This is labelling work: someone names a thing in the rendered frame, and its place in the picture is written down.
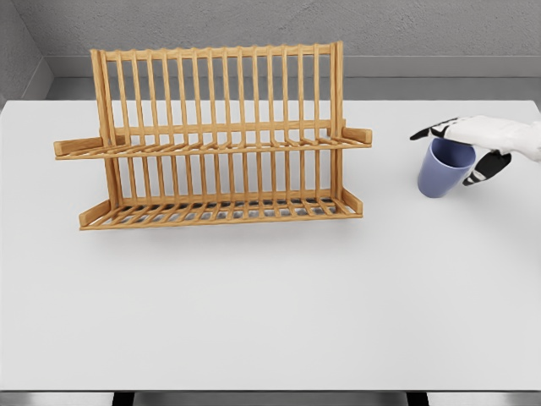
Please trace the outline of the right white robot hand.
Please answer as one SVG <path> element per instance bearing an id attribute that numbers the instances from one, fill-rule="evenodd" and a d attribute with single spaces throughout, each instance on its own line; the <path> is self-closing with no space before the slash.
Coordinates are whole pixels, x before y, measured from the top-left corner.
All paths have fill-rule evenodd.
<path id="1" fill-rule="evenodd" d="M 531 125 L 532 123 L 476 115 L 451 118 L 418 131 L 410 139 L 419 140 L 433 135 L 487 149 L 488 152 L 462 182 L 463 185 L 470 186 L 493 178 L 502 171 L 511 162 L 513 152 L 518 152 L 533 161 L 528 154 Z"/>

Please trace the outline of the blue cup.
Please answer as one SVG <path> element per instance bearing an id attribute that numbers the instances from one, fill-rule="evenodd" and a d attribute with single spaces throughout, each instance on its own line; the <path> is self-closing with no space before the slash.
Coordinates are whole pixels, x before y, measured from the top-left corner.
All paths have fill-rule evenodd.
<path id="1" fill-rule="evenodd" d="M 431 198 L 445 195 L 463 178 L 475 159 L 471 145 L 432 139 L 418 175 L 419 191 Z"/>

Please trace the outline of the wooden two-tier dish rack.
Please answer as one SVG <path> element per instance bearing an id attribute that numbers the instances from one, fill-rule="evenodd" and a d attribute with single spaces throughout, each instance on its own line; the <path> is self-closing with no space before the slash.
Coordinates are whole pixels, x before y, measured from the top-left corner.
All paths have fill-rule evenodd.
<path id="1" fill-rule="evenodd" d="M 84 230 L 360 218 L 343 152 L 343 45 L 93 50 L 99 134 L 59 160 L 101 159 L 108 197 Z"/>

